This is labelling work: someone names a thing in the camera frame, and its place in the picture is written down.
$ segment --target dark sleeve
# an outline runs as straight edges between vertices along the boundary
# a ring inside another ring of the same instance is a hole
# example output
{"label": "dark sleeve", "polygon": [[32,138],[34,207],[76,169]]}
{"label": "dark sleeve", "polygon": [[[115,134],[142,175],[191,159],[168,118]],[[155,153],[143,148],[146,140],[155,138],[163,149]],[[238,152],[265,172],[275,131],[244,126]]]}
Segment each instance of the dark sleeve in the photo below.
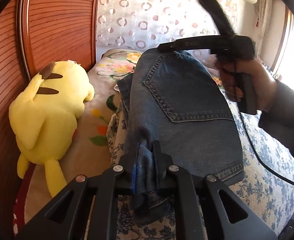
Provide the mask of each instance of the dark sleeve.
{"label": "dark sleeve", "polygon": [[294,157],[294,91],[277,83],[274,105],[269,113],[262,112],[259,127],[280,141]]}

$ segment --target yellow plush toy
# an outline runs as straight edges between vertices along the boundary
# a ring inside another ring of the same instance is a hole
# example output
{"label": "yellow plush toy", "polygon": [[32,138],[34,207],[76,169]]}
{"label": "yellow plush toy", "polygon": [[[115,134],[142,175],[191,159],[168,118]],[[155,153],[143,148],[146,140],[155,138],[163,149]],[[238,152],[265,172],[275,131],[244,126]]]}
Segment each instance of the yellow plush toy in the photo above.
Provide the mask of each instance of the yellow plush toy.
{"label": "yellow plush toy", "polygon": [[51,196],[66,186],[58,161],[71,144],[76,119],[85,110],[84,100],[91,101],[94,93],[86,71],[72,61],[50,63],[32,78],[9,107],[10,125],[21,152],[20,178],[29,162],[44,164]]}

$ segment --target jeans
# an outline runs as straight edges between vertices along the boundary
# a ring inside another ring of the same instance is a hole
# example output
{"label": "jeans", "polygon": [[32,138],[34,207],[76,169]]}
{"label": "jeans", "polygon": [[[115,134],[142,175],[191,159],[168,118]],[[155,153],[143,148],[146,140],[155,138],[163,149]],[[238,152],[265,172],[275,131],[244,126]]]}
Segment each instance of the jeans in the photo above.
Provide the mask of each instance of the jeans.
{"label": "jeans", "polygon": [[215,174],[228,186],[243,179],[242,148],[231,111],[207,69],[189,53],[149,49],[135,72],[117,84],[127,125],[125,154],[138,152],[131,201],[137,225],[173,211],[171,199],[155,193],[154,140],[191,174]]}

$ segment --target blue and white floral fabric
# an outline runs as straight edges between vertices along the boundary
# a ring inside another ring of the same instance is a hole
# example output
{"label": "blue and white floral fabric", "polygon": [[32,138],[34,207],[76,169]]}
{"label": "blue and white floral fabric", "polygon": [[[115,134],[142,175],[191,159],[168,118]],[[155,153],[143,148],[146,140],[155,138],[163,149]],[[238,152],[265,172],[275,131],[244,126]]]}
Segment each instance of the blue and white floral fabric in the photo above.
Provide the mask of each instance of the blue and white floral fabric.
{"label": "blue and white floral fabric", "polygon": [[[230,186],[274,232],[279,235],[294,213],[294,186],[267,171],[256,159],[246,136],[237,104],[226,98],[243,149],[245,178]],[[282,176],[294,181],[294,158],[289,150],[258,127],[261,112],[256,116],[242,114],[250,139],[265,164]],[[124,154],[126,125],[121,105],[112,116],[107,130],[111,165],[116,165]],[[134,224],[129,196],[119,196],[117,214],[118,240],[171,240],[176,238],[175,215],[171,214],[148,226],[138,228]]]}

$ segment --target screw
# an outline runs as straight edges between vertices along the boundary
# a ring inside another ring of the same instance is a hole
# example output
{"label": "screw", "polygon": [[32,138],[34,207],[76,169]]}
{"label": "screw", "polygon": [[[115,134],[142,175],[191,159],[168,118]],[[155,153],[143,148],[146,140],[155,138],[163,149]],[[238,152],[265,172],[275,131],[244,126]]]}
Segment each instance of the screw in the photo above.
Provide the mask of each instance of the screw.
{"label": "screw", "polygon": [[116,172],[121,172],[123,170],[123,166],[121,165],[116,165],[113,167],[113,170],[116,171]]}
{"label": "screw", "polygon": [[173,172],[179,171],[179,167],[177,165],[170,165],[169,171],[173,171]]}
{"label": "screw", "polygon": [[84,176],[84,175],[78,175],[76,177],[77,182],[84,182],[85,180],[86,180],[86,176]]}
{"label": "screw", "polygon": [[212,174],[209,174],[206,179],[210,182],[215,182],[217,180],[217,178]]}

